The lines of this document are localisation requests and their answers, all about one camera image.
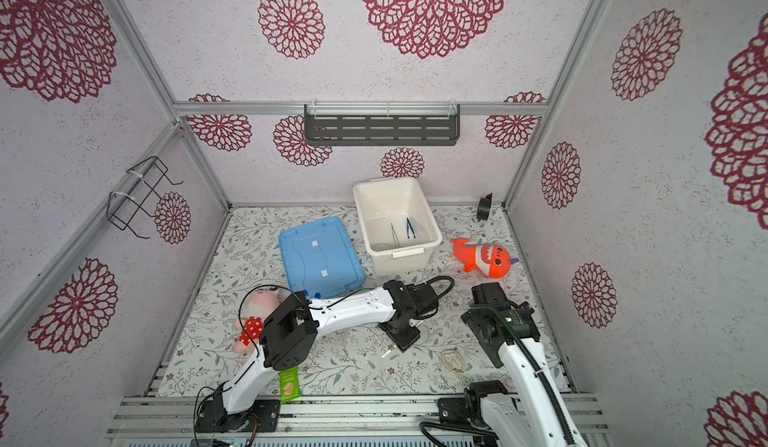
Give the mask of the glass stirring rod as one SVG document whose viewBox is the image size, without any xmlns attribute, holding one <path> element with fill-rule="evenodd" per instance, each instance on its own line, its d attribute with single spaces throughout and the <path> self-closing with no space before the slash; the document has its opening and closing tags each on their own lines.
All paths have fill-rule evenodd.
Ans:
<svg viewBox="0 0 768 447">
<path fill-rule="evenodd" d="M 381 356 L 382 359 L 386 358 L 388 355 L 390 355 L 393 351 L 397 350 L 396 346 L 390 347 L 385 353 Z"/>
</svg>

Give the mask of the white plastic storage bin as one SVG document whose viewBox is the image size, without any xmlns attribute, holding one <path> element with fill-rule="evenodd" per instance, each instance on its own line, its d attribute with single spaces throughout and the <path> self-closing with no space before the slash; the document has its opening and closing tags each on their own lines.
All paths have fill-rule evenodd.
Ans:
<svg viewBox="0 0 768 447">
<path fill-rule="evenodd" d="M 443 242 L 430 205 L 415 178 L 382 178 L 353 187 L 363 240 L 378 277 L 395 277 L 427 268 Z M 406 219 L 416 238 L 406 235 Z M 401 246 L 394 248 L 394 224 Z"/>
</svg>

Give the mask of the blue tweezers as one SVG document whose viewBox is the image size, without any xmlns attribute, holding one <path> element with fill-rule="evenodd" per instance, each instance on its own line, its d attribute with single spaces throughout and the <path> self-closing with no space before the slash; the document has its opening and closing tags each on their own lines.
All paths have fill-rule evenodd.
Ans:
<svg viewBox="0 0 768 447">
<path fill-rule="evenodd" d="M 406 219 L 406 235 L 408 238 L 413 238 L 413 239 L 416 238 L 415 229 L 409 218 Z"/>
</svg>

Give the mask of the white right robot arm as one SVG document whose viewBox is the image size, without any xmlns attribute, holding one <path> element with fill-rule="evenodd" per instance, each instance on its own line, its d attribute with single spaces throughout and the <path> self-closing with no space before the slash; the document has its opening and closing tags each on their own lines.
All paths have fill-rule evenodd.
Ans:
<svg viewBox="0 0 768 447">
<path fill-rule="evenodd" d="M 528 304 L 500 310 L 474 305 L 462 321 L 491 363 L 513 380 L 522 402 L 507 394 L 483 394 L 479 415 L 502 446 L 585 446 L 547 366 L 540 334 Z"/>
</svg>

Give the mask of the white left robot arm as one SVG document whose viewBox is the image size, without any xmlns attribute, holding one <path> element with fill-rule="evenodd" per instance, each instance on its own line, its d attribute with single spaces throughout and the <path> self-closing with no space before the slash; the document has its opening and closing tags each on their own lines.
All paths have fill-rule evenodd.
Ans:
<svg viewBox="0 0 768 447">
<path fill-rule="evenodd" d="M 340 299 L 290 295 L 264 322 L 248 361 L 196 405 L 193 432 L 238 429 L 256 408 L 256 399 L 266 385 L 278 373 L 303 363 L 316 340 L 331 333 L 376 324 L 399 350 L 407 350 L 420 337 L 411 321 L 419 311 L 434 309 L 434 300 L 422 305 L 416 290 L 415 285 L 393 280 Z"/>
</svg>

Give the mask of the blue plastic bin lid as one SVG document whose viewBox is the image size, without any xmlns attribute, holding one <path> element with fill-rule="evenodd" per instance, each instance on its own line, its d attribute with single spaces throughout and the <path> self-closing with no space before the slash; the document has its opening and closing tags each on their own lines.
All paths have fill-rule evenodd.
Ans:
<svg viewBox="0 0 768 447">
<path fill-rule="evenodd" d="M 356 251 L 338 217 L 285 230 L 278 241 L 293 292 L 329 299 L 352 292 L 365 282 Z"/>
</svg>

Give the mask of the green snack packet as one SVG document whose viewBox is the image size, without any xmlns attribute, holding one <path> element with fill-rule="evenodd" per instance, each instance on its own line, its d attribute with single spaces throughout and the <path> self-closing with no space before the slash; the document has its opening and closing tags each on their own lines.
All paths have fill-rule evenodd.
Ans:
<svg viewBox="0 0 768 447">
<path fill-rule="evenodd" d="M 282 404 L 292 402 L 301 397 L 301 387 L 298 374 L 299 369 L 297 367 L 279 372 L 278 378 L 280 402 Z"/>
</svg>

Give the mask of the pink frog plush toy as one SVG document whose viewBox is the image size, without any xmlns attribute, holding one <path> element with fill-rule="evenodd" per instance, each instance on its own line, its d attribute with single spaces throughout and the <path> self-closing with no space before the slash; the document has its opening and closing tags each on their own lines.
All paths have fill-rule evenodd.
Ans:
<svg viewBox="0 0 768 447">
<path fill-rule="evenodd" d="M 256 290 L 246 296 L 235 320 L 238 330 L 233 351 L 237 354 L 251 354 L 256 341 L 264 331 L 264 321 L 279 306 L 280 299 L 275 291 Z"/>
</svg>

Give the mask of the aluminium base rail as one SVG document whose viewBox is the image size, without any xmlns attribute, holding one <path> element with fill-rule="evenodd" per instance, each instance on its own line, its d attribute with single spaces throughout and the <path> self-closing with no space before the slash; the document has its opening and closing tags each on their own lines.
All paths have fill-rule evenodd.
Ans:
<svg viewBox="0 0 768 447">
<path fill-rule="evenodd" d="M 107 430 L 110 439 L 185 440 L 190 446 L 268 446 L 275 442 L 402 446 L 407 437 L 447 446 L 607 446 L 607 422 L 592 394 L 508 394 L 493 382 L 463 394 L 308 396 L 283 403 L 259 397 L 228 415 L 216 400 L 126 397 Z"/>
</svg>

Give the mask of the grey wall shelf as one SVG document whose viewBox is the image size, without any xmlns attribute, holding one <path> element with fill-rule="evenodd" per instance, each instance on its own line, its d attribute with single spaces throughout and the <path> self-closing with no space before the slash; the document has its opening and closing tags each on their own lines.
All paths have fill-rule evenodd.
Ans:
<svg viewBox="0 0 768 447">
<path fill-rule="evenodd" d="M 313 147 L 446 147 L 460 137 L 461 109 L 433 107 L 304 106 L 304 137 Z"/>
</svg>

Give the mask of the aluminium frame post right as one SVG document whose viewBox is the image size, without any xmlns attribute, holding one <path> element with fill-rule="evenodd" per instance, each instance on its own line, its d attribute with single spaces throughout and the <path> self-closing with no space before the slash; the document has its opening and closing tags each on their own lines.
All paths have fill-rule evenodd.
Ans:
<svg viewBox="0 0 768 447">
<path fill-rule="evenodd" d="M 594 43 L 614 0 L 590 0 L 581 18 L 576 34 L 569 47 L 565 60 L 559 70 L 556 82 L 547 97 L 547 110 L 539 125 L 535 128 L 522 162 L 516 172 L 506 198 L 503 202 L 504 212 L 511 214 L 515 204 L 522 197 L 526 182 L 534 171 L 540 152 L 549 135 L 552 125 L 561 113 L 570 89 L 572 88 L 580 68 Z"/>
</svg>

